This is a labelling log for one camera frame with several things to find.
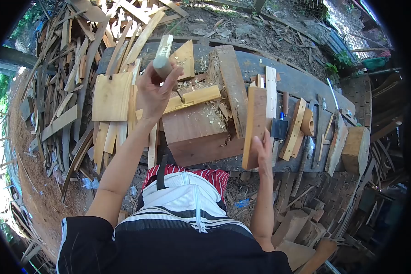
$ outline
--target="scrap wood pile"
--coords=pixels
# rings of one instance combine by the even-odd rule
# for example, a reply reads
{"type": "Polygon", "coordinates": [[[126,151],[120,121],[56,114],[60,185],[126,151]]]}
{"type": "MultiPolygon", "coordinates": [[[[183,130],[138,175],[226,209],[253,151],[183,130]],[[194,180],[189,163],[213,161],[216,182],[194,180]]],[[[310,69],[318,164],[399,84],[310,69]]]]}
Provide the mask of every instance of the scrap wood pile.
{"type": "Polygon", "coordinates": [[[34,135],[29,155],[40,152],[47,175],[55,175],[62,201],[68,183],[77,180],[72,178],[75,172],[94,179],[86,159],[93,140],[96,143],[94,125],[88,121],[89,91],[95,88],[101,53],[116,47],[121,54],[111,62],[111,73],[131,71],[131,63],[157,26],[188,15],[169,0],[96,2],[99,6],[89,0],[66,0],[44,24],[38,33],[38,61],[21,97],[22,119],[34,135]],[[166,16],[167,10],[180,15],[166,16]]]}

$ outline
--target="wooden post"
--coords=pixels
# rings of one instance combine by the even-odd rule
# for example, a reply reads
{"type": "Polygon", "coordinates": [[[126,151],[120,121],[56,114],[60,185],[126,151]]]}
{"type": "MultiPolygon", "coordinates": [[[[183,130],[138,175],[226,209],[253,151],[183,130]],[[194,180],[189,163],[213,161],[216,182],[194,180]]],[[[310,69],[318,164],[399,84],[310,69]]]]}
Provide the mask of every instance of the wooden post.
{"type": "Polygon", "coordinates": [[[257,12],[257,14],[260,14],[262,11],[263,4],[265,4],[265,0],[256,0],[254,3],[254,10],[257,12]]]}

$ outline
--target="wooden handle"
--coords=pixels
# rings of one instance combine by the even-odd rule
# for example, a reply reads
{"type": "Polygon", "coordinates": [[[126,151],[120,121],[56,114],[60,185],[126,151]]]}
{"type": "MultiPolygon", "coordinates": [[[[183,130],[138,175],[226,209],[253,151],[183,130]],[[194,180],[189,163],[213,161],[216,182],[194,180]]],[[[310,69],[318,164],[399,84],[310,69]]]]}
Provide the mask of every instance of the wooden handle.
{"type": "Polygon", "coordinates": [[[289,102],[289,92],[284,92],[283,93],[283,114],[284,115],[287,115],[288,102],[289,102]]]}

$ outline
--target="left hand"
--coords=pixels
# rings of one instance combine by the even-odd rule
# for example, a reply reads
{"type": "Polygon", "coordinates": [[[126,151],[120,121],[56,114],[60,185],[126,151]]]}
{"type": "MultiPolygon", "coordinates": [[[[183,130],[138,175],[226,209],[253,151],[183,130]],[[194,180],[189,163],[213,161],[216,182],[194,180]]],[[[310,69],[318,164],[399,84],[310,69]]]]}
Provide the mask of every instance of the left hand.
{"type": "Polygon", "coordinates": [[[167,107],[173,86],[177,85],[178,77],[183,74],[183,68],[172,63],[172,71],[167,76],[163,86],[160,87],[158,84],[153,84],[155,79],[161,78],[155,71],[153,62],[149,63],[137,83],[138,92],[140,93],[144,104],[142,119],[145,118],[151,122],[157,123],[167,107]]]}

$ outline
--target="hand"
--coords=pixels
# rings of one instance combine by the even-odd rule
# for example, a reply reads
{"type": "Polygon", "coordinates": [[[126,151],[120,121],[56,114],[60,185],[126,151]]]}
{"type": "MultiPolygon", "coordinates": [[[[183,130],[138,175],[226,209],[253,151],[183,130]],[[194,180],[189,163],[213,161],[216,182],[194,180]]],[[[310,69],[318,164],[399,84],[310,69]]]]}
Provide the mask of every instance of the hand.
{"type": "Polygon", "coordinates": [[[169,102],[173,86],[178,84],[178,77],[184,74],[182,67],[177,67],[174,63],[171,64],[172,71],[167,76],[163,86],[160,87],[159,85],[162,81],[155,71],[152,61],[138,81],[138,92],[144,104],[142,119],[145,118],[153,123],[157,123],[163,115],[169,102]]]}
{"type": "Polygon", "coordinates": [[[273,176],[272,145],[269,131],[265,128],[263,142],[259,137],[254,136],[251,140],[251,148],[257,152],[257,162],[259,164],[259,175],[273,176]]]}

